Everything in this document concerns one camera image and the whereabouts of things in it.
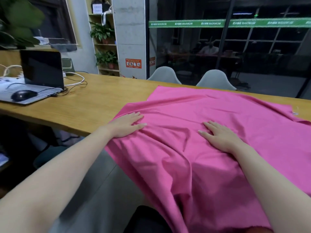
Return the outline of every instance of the red sign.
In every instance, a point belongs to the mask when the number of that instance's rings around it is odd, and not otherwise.
[[[142,60],[125,59],[125,62],[126,62],[126,67],[128,68],[136,68],[136,69],[142,68]]]
[[[155,57],[151,57],[150,61],[149,61],[149,65],[150,66],[154,66],[156,64],[156,58]]]

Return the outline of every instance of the blurry green plant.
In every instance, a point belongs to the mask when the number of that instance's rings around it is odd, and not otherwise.
[[[109,23],[107,23],[105,26],[102,26],[101,23],[94,22],[90,22],[90,24],[92,25],[90,36],[92,38],[98,39],[100,42],[103,39],[107,39],[115,35],[115,30],[111,28]]]
[[[106,65],[109,63],[118,63],[118,57],[116,53],[112,52],[111,50],[107,50],[105,52],[98,52],[95,54],[96,56],[96,66],[98,65]]]
[[[31,29],[41,26],[45,16],[28,0],[0,0],[0,48],[25,48],[39,44]]]

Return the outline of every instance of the forearm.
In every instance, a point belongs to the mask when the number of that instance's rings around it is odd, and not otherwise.
[[[0,201],[0,225],[3,232],[6,232],[6,227],[12,232],[12,215],[15,216],[14,221],[38,226],[37,232],[47,231],[111,138],[106,127],[97,129],[43,165],[9,192]],[[15,232],[27,232],[24,227],[19,229],[18,225],[14,229]]]
[[[248,145],[233,155],[251,184],[275,233],[311,232],[311,198]]]

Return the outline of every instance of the green stripe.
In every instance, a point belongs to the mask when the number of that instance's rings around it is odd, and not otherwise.
[[[223,28],[225,19],[149,21],[150,28]],[[311,28],[311,18],[231,19],[230,28]]]

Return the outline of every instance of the white chair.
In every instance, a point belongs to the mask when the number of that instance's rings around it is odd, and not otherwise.
[[[216,88],[235,91],[236,88],[228,81],[226,74],[220,70],[208,70],[200,82],[198,87]]]
[[[151,77],[147,80],[181,84],[181,82],[179,82],[178,78],[176,77],[174,70],[167,66],[157,68]]]

